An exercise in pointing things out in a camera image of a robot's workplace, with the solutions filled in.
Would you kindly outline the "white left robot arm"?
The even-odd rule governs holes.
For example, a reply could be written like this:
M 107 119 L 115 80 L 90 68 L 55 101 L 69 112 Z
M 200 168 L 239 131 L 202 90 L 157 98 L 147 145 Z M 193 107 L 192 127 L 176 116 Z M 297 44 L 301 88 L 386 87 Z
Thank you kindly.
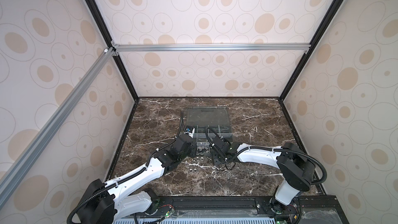
M 196 141 L 187 134 L 154 151 L 147 162 L 115 179 L 92 181 L 77 206 L 71 211 L 67 223 L 77 216 L 82 224 L 111 224 L 122 217 L 147 211 L 156 198 L 147 191 L 133 195 L 145 184 L 173 171 L 187 157 L 195 157 Z

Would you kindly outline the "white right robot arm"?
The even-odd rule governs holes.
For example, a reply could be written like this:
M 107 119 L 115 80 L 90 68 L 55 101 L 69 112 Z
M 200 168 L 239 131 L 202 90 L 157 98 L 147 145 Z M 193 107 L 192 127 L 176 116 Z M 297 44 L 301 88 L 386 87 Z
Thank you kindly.
M 246 143 L 229 142 L 219 136 L 208 138 L 209 148 L 222 164 L 258 163 L 279 169 L 284 177 L 273 199 L 289 205 L 301 192 L 310 190 L 316 168 L 316 159 L 303 153 L 293 143 L 284 146 L 261 147 Z

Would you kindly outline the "pile of screws and nuts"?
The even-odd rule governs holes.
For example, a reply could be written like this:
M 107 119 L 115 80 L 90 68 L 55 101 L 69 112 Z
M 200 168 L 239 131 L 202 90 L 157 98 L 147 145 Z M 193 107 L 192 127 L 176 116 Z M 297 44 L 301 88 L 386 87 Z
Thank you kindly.
M 196 157 L 188 162 L 189 173 L 197 173 L 199 169 L 212 169 L 214 166 L 212 153 L 209 144 L 205 142 L 197 143 Z

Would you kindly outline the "clear plastic compartment box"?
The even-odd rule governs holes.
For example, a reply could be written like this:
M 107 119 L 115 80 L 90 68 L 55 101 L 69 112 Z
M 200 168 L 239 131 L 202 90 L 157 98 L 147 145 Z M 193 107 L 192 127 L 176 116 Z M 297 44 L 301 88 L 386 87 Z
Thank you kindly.
M 212 107 L 191 107 L 185 110 L 185 129 L 194 130 L 193 139 L 197 143 L 197 155 L 211 155 L 209 150 L 210 143 L 206 136 L 214 138 L 215 134 L 206 131 L 211 128 L 217 132 L 220 137 L 232 141 L 232 128 L 228 108 L 225 106 Z

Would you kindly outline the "silver aluminium crossbar rear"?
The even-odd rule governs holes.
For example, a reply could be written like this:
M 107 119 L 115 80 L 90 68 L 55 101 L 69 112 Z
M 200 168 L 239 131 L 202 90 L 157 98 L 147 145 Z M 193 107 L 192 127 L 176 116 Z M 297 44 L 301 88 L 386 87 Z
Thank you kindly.
M 189 52 L 189 51 L 267 51 L 267 50 L 309 50 L 309 43 L 270 44 L 165 44 L 165 45 L 121 45 L 116 52 Z

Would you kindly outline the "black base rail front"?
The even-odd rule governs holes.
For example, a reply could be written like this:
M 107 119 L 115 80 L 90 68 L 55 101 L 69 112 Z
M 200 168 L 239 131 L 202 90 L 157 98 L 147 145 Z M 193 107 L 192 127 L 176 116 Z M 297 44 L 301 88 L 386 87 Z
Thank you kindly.
M 137 213 L 119 224 L 346 224 L 335 196 L 300 196 L 271 211 L 270 197 L 160 197 L 158 210 Z

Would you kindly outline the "silver aluminium rail left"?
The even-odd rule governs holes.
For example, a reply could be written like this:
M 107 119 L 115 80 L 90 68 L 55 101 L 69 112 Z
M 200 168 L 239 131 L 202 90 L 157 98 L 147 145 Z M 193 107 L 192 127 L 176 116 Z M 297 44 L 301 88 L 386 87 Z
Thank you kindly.
M 114 47 L 108 47 L 107 50 L 101 54 L 57 111 L 38 132 L 32 143 L 24 150 L 7 172 L 1 182 L 1 207 L 4 207 L 7 203 L 38 157 L 53 139 L 65 119 L 69 116 L 79 100 L 83 97 L 84 93 L 91 86 L 98 73 L 104 67 L 109 58 L 113 56 L 114 52 Z

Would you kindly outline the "black corner frame post left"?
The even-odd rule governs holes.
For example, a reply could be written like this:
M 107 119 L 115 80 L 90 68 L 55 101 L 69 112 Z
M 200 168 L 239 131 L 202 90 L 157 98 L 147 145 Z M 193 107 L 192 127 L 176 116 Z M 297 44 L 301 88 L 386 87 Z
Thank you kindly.
M 102 38 L 104 39 L 107 47 L 114 48 L 115 45 L 113 44 L 113 39 L 112 39 L 111 34 L 110 34 L 109 30 L 108 30 L 108 27 L 106 26 L 104 18 L 102 16 L 102 14 L 100 13 L 100 10 L 99 10 L 99 8 L 97 6 L 97 3 L 95 2 L 95 0 L 85 0 L 85 2 L 86 2 L 87 6 L 88 6 L 88 8 L 89 8 L 89 10 L 91 12 L 91 15 L 92 15 L 92 17 L 93 17 L 93 19 L 94 19 L 94 21 L 95 21 L 100 33 L 101 33 Z M 130 80 L 130 77 L 129 77 L 128 73 L 127 73 L 127 70 L 126 70 L 126 68 L 124 66 L 124 63 L 122 62 L 122 59 L 121 59 L 120 55 L 114 55 L 113 58 L 114 58 L 114 61 L 116 62 L 116 65 L 117 65 L 121 75 L 122 75 L 122 78 L 123 78 L 124 82 L 127 85 L 127 88 L 129 90 L 131 96 L 133 97 L 133 100 L 134 101 L 139 100 L 140 98 L 137 95 L 136 90 L 134 89 L 134 86 L 133 86 L 133 84 L 132 84 L 132 82 Z

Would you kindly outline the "black corner frame post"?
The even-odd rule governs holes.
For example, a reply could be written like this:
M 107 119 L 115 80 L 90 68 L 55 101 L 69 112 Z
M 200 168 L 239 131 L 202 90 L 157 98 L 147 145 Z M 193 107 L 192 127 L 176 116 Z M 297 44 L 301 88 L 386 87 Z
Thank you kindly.
M 99 8 L 97 6 L 97 3 L 95 2 L 95 0 L 85 0 L 85 2 L 86 2 L 87 6 L 88 6 L 88 8 L 89 8 L 89 10 L 91 12 L 91 15 L 92 15 L 92 17 L 93 17 L 93 19 L 94 19 L 94 21 L 95 21 L 100 33 L 101 33 L 102 38 L 104 39 L 107 47 L 114 48 L 115 45 L 113 44 L 113 39 L 112 39 L 111 34 L 110 34 L 109 30 L 108 30 L 108 27 L 106 26 L 104 18 L 102 16 L 102 14 L 100 13 L 100 10 L 99 10 Z M 126 68 L 124 66 L 124 63 L 122 62 L 122 59 L 121 59 L 120 55 L 114 55 L 113 58 L 114 58 L 114 61 L 116 62 L 116 65 L 117 65 L 121 75 L 122 75 L 122 78 L 123 78 L 124 82 L 127 85 L 127 88 L 129 90 L 131 96 L 133 97 L 133 100 L 134 101 L 139 100 L 140 98 L 137 95 L 136 90 L 134 89 L 134 86 L 133 86 L 133 84 L 132 84 L 132 82 L 130 80 L 130 77 L 129 77 L 128 73 L 127 73 L 127 70 L 126 70 Z
M 328 8 L 324 18 L 320 22 L 320 25 L 319 25 L 317 31 L 315 32 L 311 42 L 310 42 L 311 46 L 310 46 L 309 50 L 307 52 L 305 52 L 303 54 L 303 56 L 301 57 L 296 69 L 294 70 L 294 72 L 291 75 L 291 77 L 290 77 L 287 85 L 285 86 L 282 94 L 280 95 L 280 97 L 279 97 L 279 101 L 280 102 L 283 102 L 286 99 L 286 97 L 288 96 L 288 94 L 291 91 L 292 87 L 294 86 L 297 78 L 301 74 L 302 70 L 304 69 L 305 65 L 307 64 L 308 60 L 310 59 L 312 53 L 315 51 L 315 48 L 317 47 L 317 45 L 321 41 L 324 33 L 326 32 L 326 30 L 330 26 L 333 18 L 337 14 L 338 10 L 341 8 L 343 2 L 344 2 L 344 0 L 333 0 L 332 1 L 330 7 Z

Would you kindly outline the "black corner frame post right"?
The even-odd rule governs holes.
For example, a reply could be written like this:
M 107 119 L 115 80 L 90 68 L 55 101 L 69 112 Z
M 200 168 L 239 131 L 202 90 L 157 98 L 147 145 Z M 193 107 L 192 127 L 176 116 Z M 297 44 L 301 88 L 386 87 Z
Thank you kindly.
M 294 72 L 291 75 L 291 77 L 290 77 L 287 85 L 285 86 L 282 94 L 280 95 L 280 97 L 279 97 L 279 101 L 280 102 L 283 102 L 286 99 L 286 97 L 288 96 L 288 94 L 291 91 L 292 87 L 294 86 L 297 78 L 301 74 L 302 70 L 304 69 L 305 65 L 307 64 L 308 60 L 310 59 L 312 53 L 315 51 L 315 48 L 317 47 L 317 45 L 321 41 L 324 33 L 326 32 L 326 30 L 330 26 L 333 18 L 337 14 L 338 10 L 341 8 L 343 2 L 344 2 L 344 0 L 333 0 L 332 1 L 330 7 L 328 8 L 324 18 L 320 22 L 320 25 L 319 25 L 317 31 L 315 32 L 311 42 L 310 42 L 311 46 L 310 46 L 309 50 L 307 52 L 305 52 L 303 54 L 303 56 L 301 57 L 296 69 L 294 70 Z

